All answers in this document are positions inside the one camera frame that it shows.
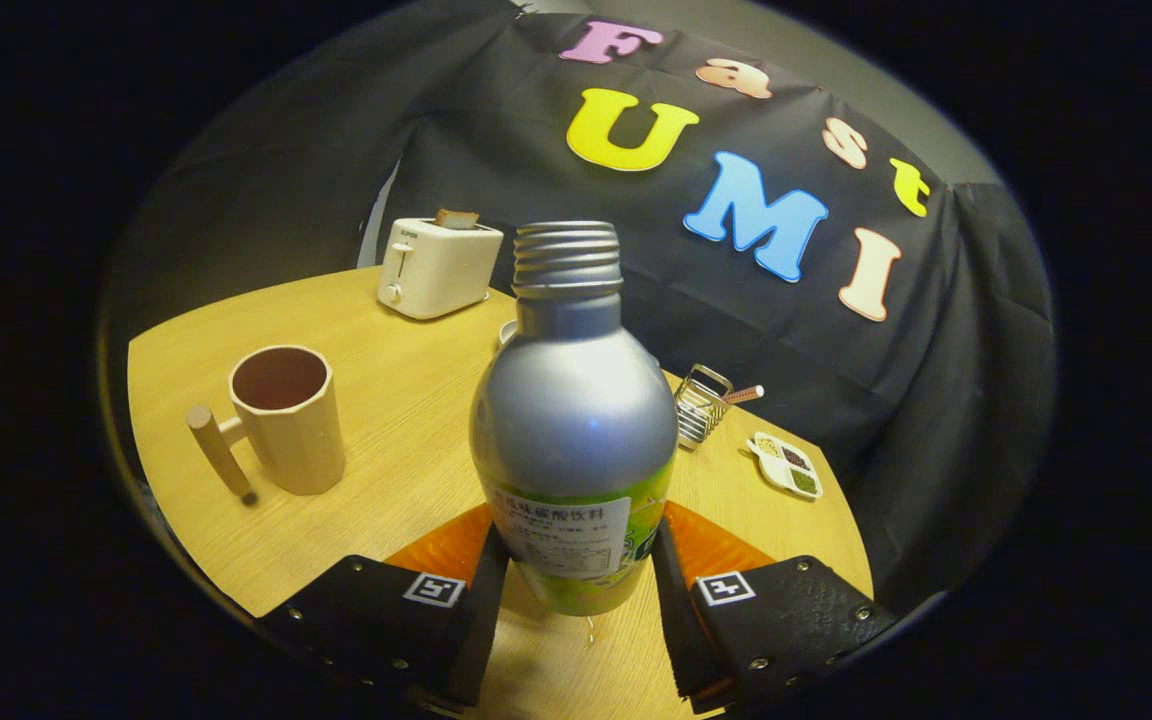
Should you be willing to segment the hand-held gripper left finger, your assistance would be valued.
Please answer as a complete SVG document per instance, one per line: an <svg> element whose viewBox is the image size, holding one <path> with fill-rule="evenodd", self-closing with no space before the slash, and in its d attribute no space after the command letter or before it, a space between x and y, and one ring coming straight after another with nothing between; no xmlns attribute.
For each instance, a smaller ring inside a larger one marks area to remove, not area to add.
<svg viewBox="0 0 1152 720"><path fill-rule="evenodd" d="M385 702L467 714L492 655L508 562L480 503L388 559L339 559L257 624Z"/></svg>

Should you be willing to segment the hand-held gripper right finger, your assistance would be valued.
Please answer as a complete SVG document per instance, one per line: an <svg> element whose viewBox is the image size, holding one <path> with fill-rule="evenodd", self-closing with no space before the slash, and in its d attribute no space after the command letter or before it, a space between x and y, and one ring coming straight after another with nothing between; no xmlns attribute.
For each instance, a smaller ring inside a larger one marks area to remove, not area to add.
<svg viewBox="0 0 1152 720"><path fill-rule="evenodd" d="M899 621L819 559L772 559L676 502L664 506L652 562L673 676L695 714L787 700Z"/></svg>

